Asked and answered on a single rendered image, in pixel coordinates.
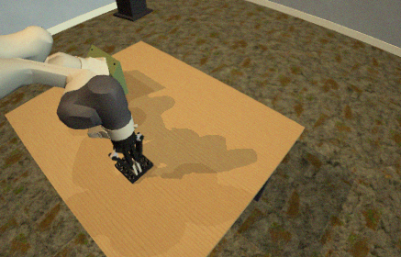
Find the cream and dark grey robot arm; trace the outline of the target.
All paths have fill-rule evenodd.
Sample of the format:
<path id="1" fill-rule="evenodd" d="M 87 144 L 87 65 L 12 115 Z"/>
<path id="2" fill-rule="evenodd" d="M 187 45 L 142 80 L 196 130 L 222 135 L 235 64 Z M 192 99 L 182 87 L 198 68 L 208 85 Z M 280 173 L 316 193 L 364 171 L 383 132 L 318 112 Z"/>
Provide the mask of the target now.
<path id="1" fill-rule="evenodd" d="M 90 138 L 128 138 L 138 124 L 122 86 L 109 75 L 106 58 L 49 56 L 52 44 L 49 31 L 37 26 L 0 35 L 0 100 L 28 84 L 66 86 L 57 108 L 63 124 L 88 129 Z"/>

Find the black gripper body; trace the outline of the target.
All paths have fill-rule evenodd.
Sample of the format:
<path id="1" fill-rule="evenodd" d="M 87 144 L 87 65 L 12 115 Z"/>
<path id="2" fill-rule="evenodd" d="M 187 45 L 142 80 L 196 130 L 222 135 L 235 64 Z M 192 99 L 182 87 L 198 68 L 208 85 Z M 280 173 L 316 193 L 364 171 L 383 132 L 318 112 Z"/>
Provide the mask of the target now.
<path id="1" fill-rule="evenodd" d="M 136 136 L 136 138 L 135 138 L 135 136 Z M 133 140 L 135 140 L 135 141 L 133 142 Z M 133 131 L 133 133 L 125 140 L 119 140 L 119 141 L 111 140 L 111 142 L 113 144 L 113 150 L 115 150 L 115 152 L 125 153 L 123 149 L 126 148 L 126 146 L 128 146 L 127 147 L 128 151 L 130 151 L 131 148 L 129 145 L 131 145 L 132 143 L 135 144 L 136 140 L 137 140 L 137 135 L 135 135 L 135 132 Z M 123 149 L 120 149 L 120 148 L 123 148 Z"/>

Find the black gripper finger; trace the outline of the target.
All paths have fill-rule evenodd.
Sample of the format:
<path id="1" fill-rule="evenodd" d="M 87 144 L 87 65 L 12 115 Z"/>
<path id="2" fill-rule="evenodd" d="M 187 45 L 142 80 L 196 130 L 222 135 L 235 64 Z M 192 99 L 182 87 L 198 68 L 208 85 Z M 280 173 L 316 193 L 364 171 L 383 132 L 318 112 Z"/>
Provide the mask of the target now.
<path id="1" fill-rule="evenodd" d="M 139 172 L 141 172 L 141 169 L 139 166 L 139 158 L 142 157 L 142 142 L 143 142 L 144 136 L 142 134 L 140 134 L 139 132 L 136 135 L 138 137 L 136 144 L 132 143 L 130 145 L 131 150 L 129 152 L 131 154 L 132 161 L 134 162 L 136 169 L 138 169 Z"/>
<path id="2" fill-rule="evenodd" d="M 117 161 L 117 162 L 119 162 L 121 165 L 123 165 L 126 169 L 129 167 L 130 169 L 131 169 L 131 171 L 135 174 L 135 175 L 138 175 L 138 172 L 137 172 L 137 170 L 136 170 L 136 167 L 135 167 L 135 165 L 133 164 L 133 162 L 132 162 L 132 160 L 131 160 L 131 158 L 130 158 L 130 155 L 129 155 L 129 152 L 128 152 L 128 148 L 124 148 L 123 149 L 124 150 L 124 157 L 125 157 L 125 160 L 126 160 L 126 162 L 124 162 L 123 160 L 121 160 L 120 158 L 118 158 L 118 154 L 117 154 L 117 152 L 115 152 L 115 150 L 112 152 L 112 153 L 109 153 L 108 154 L 108 156 L 113 160 L 113 161 Z M 126 155 L 127 155 L 127 158 L 126 158 Z"/>

